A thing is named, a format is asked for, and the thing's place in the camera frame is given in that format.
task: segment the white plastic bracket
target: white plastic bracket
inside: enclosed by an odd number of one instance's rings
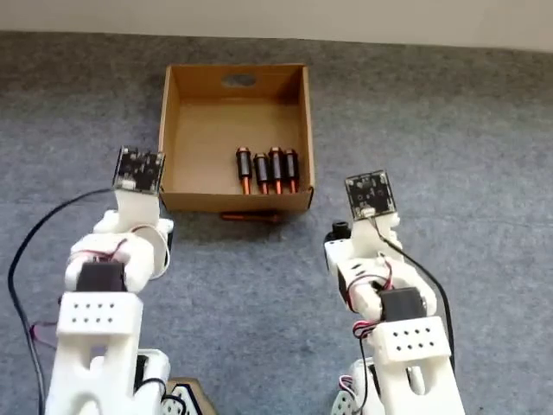
[[[171,392],[172,395],[181,398],[187,404],[187,410],[182,411],[182,405],[172,399],[165,399],[162,403],[162,415],[201,415],[198,403],[191,393],[190,386],[177,385]]]
[[[391,257],[386,257],[388,265],[392,269],[392,283],[394,288],[415,287],[423,300],[427,316],[433,316],[437,310],[435,293],[430,286],[418,275],[416,269]],[[389,273],[389,269],[382,257],[369,259],[346,259],[337,265],[345,285],[349,286],[363,275],[373,276],[353,284],[349,291],[353,309],[363,318],[370,321],[378,321],[382,315],[382,301],[377,292],[372,288],[371,281],[383,285]]]
[[[372,377],[372,365],[372,358],[366,358],[367,395],[363,412],[358,412],[359,415],[385,415],[384,407],[380,401],[374,378]],[[334,400],[334,405],[330,412],[331,415],[353,415],[363,404],[365,398],[365,368],[363,367],[362,359],[358,359],[352,364],[350,374],[353,378],[353,390],[355,391],[356,399],[353,399],[345,391],[339,391],[338,396]]]
[[[108,210],[94,227],[94,233],[127,233],[140,225],[154,227],[165,240],[151,228],[145,227],[135,232],[154,247],[154,275],[165,263],[165,246],[168,235],[173,232],[174,223],[169,219],[160,219],[159,199],[157,195],[148,195],[129,190],[115,190],[118,210]]]
[[[143,380],[161,379],[167,385],[171,366],[166,354],[154,349],[138,349],[138,354],[148,358],[144,368]],[[135,414],[157,415],[161,412],[162,394],[165,389],[156,382],[140,386],[134,396]]]
[[[465,414],[439,316],[380,323],[372,332],[372,342],[386,415]],[[424,394],[411,387],[410,367],[420,369]]]
[[[63,295],[47,415],[132,413],[142,311],[142,301],[129,292]],[[105,355],[91,364],[97,346]]]
[[[352,235],[349,239],[331,240],[324,244],[327,254],[327,264],[330,274],[334,277],[338,275],[338,263],[356,258],[376,258],[378,253],[384,253],[398,261],[404,261],[404,257],[399,255],[380,240],[378,233],[372,225],[372,220],[378,224],[378,230],[390,242],[398,247],[401,244],[397,240],[397,235],[391,229],[399,224],[397,214],[387,214],[371,218],[370,220],[357,220],[352,224]]]

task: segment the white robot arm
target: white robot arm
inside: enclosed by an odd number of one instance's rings
[[[161,154],[122,148],[114,177],[118,210],[107,211],[71,249],[47,415],[161,415],[173,405],[162,403],[167,355],[138,349],[143,303],[137,293],[170,259],[173,222],[159,217],[162,166]]]
[[[353,226],[335,223],[324,249],[344,302],[365,319],[354,334],[361,327],[359,341],[374,353],[340,377],[331,414],[464,415],[435,293],[389,245],[401,248],[386,173],[348,178],[346,187]]]

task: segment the orange object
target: orange object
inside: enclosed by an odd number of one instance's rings
[[[257,153],[253,157],[253,164],[256,170],[257,186],[259,187],[259,192],[262,195],[269,194],[269,186],[267,183],[269,179],[269,158],[265,153]]]
[[[251,153],[247,147],[238,147],[236,150],[236,165],[238,179],[242,183],[242,193],[251,194]]]
[[[271,147],[269,151],[270,177],[274,182],[275,193],[283,193],[283,157],[284,153],[280,147]]]
[[[289,182],[290,193],[297,193],[300,181],[300,167],[297,153],[294,149],[284,152],[284,175]]]
[[[278,223],[283,218],[280,214],[250,214],[250,213],[237,213],[237,214],[221,214],[222,220],[243,220],[251,222],[269,222]]]
[[[249,195],[251,193],[249,177],[242,178],[242,193],[244,193],[245,195]]]

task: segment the cardboard piece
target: cardboard piece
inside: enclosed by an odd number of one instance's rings
[[[280,146],[297,151],[296,194],[261,195],[254,177],[243,195],[236,149],[254,155]],[[303,65],[173,65],[167,68],[159,150],[168,210],[301,212],[309,208],[315,166],[308,70]]]

